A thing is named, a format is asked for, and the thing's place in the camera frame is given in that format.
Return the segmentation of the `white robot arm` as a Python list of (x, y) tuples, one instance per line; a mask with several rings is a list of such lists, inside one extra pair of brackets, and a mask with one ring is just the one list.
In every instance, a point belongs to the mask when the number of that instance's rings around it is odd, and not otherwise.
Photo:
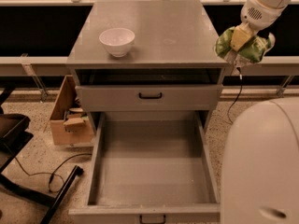
[[(261, 61), (272, 25), (291, 0), (247, 0), (241, 23), (217, 40), (217, 55), (236, 69)], [(253, 105), (233, 123), (221, 170), (221, 224), (299, 224), (298, 99)]]

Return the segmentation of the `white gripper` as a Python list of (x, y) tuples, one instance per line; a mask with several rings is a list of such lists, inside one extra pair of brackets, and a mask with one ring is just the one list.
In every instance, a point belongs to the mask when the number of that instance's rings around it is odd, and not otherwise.
[(278, 0), (247, 0), (241, 9), (241, 24), (234, 29), (231, 48), (239, 51), (257, 32), (273, 24), (284, 9)]

